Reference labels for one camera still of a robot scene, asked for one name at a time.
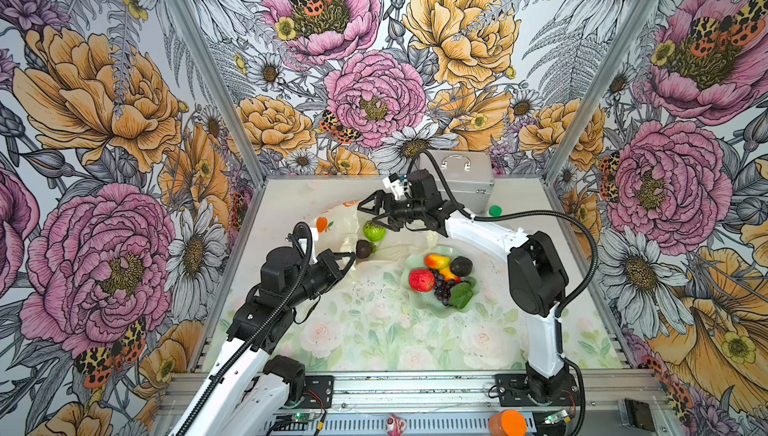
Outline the green kiwi half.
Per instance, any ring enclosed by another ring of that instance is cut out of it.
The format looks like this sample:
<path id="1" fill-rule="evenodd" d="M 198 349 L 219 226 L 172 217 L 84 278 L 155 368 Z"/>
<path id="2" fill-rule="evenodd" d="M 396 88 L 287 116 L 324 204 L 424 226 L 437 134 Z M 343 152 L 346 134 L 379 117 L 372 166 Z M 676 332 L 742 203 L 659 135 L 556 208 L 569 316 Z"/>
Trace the green kiwi half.
<path id="1" fill-rule="evenodd" d="M 387 229 L 372 220 L 367 221 L 363 226 L 363 234 L 370 242 L 381 241 L 387 233 Z"/>

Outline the cream translucent plastic bag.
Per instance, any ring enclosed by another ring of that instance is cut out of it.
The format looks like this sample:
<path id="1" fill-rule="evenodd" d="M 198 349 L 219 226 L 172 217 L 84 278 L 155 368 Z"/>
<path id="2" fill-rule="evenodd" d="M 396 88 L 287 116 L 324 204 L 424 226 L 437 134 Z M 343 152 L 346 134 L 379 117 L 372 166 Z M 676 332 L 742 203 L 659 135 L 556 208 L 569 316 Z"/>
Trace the cream translucent plastic bag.
<path id="1" fill-rule="evenodd" d="M 319 213 L 310 220 L 309 226 L 319 233 L 317 254 L 330 249 L 334 252 L 355 252 L 356 242 L 366 239 L 363 226 L 373 216 L 357 210 L 359 200 L 341 202 Z M 360 263 L 395 264 L 402 263 L 415 254 L 413 240 L 405 232 L 387 231 L 379 242 L 372 242 L 375 252 Z"/>

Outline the yellow red mango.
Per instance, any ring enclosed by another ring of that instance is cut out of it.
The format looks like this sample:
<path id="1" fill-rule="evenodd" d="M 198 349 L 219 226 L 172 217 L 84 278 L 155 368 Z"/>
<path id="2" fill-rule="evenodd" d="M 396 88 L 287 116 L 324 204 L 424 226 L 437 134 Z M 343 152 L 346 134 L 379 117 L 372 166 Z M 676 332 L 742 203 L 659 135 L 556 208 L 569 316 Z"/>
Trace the yellow red mango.
<path id="1" fill-rule="evenodd" d="M 442 270 L 450 266 L 451 258 L 437 253 L 430 253 L 424 257 L 424 264 L 429 269 Z"/>
<path id="2" fill-rule="evenodd" d="M 456 283 L 458 283 L 458 282 L 460 282 L 460 281 L 461 281 L 461 278 L 460 278 L 459 276 L 455 275 L 455 274 L 454 274 L 454 273 L 453 273 L 453 272 L 450 270 L 450 268 L 449 268 L 449 267 L 445 267 L 445 268 L 439 269 L 439 270 L 438 270 L 438 273 L 439 273 L 439 274 L 442 276 L 442 278 L 443 278 L 443 279 L 444 279 L 446 282 L 452 281 L 452 282 L 456 282 Z"/>

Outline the red strawberry fruit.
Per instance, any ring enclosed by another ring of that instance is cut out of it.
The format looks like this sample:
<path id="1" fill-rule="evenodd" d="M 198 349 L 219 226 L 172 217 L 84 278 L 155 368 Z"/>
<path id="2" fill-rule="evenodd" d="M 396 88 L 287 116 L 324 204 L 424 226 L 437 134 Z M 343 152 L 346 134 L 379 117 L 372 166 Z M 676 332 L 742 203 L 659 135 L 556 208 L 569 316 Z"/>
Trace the red strawberry fruit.
<path id="1" fill-rule="evenodd" d="M 435 286 L 435 276 L 428 268 L 417 268 L 409 273 L 408 284 L 414 291 L 429 293 Z"/>

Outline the dark avocado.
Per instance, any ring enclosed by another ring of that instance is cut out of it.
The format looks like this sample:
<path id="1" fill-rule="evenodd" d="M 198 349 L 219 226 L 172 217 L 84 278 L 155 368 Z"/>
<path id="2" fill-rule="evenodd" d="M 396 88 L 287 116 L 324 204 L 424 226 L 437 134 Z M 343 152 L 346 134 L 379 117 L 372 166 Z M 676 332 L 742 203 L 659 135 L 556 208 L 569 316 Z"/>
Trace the dark avocado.
<path id="1" fill-rule="evenodd" d="M 458 256 L 452 259 L 449 265 L 450 272 L 459 278 L 469 276 L 472 273 L 473 268 L 473 262 L 464 256 Z"/>

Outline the light green wavy plate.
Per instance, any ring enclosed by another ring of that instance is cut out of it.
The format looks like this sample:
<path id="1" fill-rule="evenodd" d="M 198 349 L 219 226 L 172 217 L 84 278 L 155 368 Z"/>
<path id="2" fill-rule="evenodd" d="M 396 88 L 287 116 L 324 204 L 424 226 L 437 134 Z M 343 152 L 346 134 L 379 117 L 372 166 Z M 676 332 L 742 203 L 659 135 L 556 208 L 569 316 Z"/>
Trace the light green wavy plate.
<path id="1" fill-rule="evenodd" d="M 400 275 L 400 285 L 405 289 L 405 294 L 408 297 L 409 302 L 412 306 L 414 306 L 416 309 L 420 310 L 426 310 L 432 312 L 435 316 L 440 318 L 445 318 L 449 315 L 459 313 L 459 312 L 467 312 L 471 309 L 471 305 L 478 299 L 478 296 L 480 294 L 480 284 L 478 282 L 477 276 L 479 273 L 476 271 L 476 267 L 474 266 L 472 273 L 467 277 L 472 277 L 477 281 L 476 285 L 476 295 L 474 298 L 470 301 L 470 303 L 462 310 L 457 310 L 450 307 L 443 306 L 440 302 L 437 301 L 435 296 L 433 295 L 432 291 L 429 293 L 420 293 L 417 291 L 414 291 L 410 288 L 408 284 L 408 275 L 409 273 L 417 268 L 427 268 L 424 264 L 424 257 L 427 254 L 430 253 L 437 253 L 445 256 L 449 256 L 452 259 L 458 257 L 458 256 L 464 256 L 463 253 L 458 251 L 455 248 L 448 247 L 448 246 L 437 246 L 435 249 L 427 251 L 426 253 L 422 255 L 413 255 L 406 259 L 404 269 L 402 271 L 402 274 Z M 430 269 L 434 276 L 436 276 L 438 273 L 438 270 L 432 270 Z"/>

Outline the dark purple fig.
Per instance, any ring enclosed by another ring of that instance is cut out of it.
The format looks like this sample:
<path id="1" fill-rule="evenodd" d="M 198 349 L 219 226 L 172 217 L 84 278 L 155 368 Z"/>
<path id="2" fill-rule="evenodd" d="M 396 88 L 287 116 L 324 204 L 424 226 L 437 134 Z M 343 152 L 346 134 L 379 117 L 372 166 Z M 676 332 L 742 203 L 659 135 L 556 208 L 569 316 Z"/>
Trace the dark purple fig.
<path id="1" fill-rule="evenodd" d="M 358 260 L 369 258 L 376 250 L 374 243 L 367 239 L 360 239 L 356 242 L 355 254 Z"/>

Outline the silver aluminium case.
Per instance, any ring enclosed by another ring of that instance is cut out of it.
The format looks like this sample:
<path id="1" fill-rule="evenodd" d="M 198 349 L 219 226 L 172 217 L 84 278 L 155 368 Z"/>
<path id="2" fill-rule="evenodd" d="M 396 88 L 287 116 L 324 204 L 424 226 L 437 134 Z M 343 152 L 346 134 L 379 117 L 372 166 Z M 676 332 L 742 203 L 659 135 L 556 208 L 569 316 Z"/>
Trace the silver aluminium case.
<path id="1" fill-rule="evenodd" d="M 486 213 L 495 186 L 490 157 L 468 151 L 429 150 L 455 199 L 477 215 Z"/>

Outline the green leaf grape bunch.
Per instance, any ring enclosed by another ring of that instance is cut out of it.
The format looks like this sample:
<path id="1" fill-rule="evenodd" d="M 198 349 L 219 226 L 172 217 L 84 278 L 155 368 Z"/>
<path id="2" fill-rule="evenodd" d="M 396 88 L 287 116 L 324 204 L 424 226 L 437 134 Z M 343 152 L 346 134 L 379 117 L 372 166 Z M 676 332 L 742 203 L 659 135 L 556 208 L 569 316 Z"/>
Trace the green leaf grape bunch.
<path id="1" fill-rule="evenodd" d="M 476 285 L 472 277 L 446 279 L 437 274 L 432 293 L 443 306 L 462 310 L 476 295 Z"/>

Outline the white bottle green cap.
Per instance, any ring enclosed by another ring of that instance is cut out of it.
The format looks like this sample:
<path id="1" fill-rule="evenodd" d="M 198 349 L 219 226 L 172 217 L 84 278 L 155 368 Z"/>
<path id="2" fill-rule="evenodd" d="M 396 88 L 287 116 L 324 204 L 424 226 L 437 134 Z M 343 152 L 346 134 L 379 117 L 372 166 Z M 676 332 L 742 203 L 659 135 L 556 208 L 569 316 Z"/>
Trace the white bottle green cap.
<path id="1" fill-rule="evenodd" d="M 490 218 L 498 218 L 503 214 L 503 210 L 498 205 L 492 205 L 488 209 L 488 216 Z"/>

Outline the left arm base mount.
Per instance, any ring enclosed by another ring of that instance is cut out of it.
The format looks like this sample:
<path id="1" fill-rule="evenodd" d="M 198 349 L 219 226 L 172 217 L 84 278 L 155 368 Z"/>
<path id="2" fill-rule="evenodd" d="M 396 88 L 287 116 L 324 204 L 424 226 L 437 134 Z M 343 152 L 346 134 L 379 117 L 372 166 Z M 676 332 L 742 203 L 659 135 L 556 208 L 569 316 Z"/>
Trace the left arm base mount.
<path id="1" fill-rule="evenodd" d="M 334 386 L 335 378 L 332 375 L 306 375 L 296 408 L 329 410 L 332 407 Z"/>

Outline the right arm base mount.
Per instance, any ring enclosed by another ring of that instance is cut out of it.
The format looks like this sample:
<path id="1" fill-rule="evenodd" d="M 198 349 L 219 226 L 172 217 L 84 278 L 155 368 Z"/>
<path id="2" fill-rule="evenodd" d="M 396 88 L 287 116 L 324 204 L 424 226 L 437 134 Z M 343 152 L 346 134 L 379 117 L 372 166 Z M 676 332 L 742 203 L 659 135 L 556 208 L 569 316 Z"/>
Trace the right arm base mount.
<path id="1" fill-rule="evenodd" d="M 567 406 L 581 403 L 583 393 L 573 375 L 540 378 L 522 373 L 494 376 L 491 391 L 502 407 Z"/>

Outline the aluminium corner post right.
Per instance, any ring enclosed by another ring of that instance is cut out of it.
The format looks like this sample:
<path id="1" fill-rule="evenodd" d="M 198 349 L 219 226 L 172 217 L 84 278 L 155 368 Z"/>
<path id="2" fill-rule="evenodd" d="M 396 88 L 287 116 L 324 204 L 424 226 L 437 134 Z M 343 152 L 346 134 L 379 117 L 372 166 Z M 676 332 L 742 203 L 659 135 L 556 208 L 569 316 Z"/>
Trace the aluminium corner post right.
<path id="1" fill-rule="evenodd" d="M 613 42 L 543 173 L 546 183 L 552 183 L 555 180 L 558 172 L 571 156 L 581 135 L 592 120 L 594 112 L 598 109 L 607 86 L 621 66 L 621 58 L 630 51 L 642 25 L 658 7 L 658 2 L 659 0 L 635 0 L 629 7 L 625 21 L 618 25 Z"/>

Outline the aluminium corner post left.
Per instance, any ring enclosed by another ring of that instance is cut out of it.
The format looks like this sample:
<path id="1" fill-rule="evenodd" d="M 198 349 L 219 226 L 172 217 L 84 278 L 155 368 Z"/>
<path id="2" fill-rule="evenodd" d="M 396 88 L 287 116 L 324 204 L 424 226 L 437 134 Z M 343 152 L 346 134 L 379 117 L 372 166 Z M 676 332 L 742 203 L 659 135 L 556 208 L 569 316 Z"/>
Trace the aluminium corner post left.
<path id="1" fill-rule="evenodd" d="M 235 104 L 216 66 L 204 32 L 196 22 L 190 4 L 187 0 L 164 1 L 173 15 L 176 31 L 189 48 L 214 102 L 221 111 L 254 185 L 258 189 L 263 189 L 266 182 L 264 171 L 245 132 L 243 123 L 237 115 Z"/>

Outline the black device on rail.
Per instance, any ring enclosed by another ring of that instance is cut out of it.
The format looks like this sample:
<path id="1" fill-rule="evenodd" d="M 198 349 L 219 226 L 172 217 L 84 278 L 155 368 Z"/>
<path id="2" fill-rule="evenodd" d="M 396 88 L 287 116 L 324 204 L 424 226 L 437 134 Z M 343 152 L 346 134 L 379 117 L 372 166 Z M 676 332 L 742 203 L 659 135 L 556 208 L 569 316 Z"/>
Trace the black device on rail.
<path id="1" fill-rule="evenodd" d="M 634 399 L 622 399 L 619 401 L 619 411 L 624 426 L 647 432 L 656 431 L 653 414 L 648 403 Z"/>

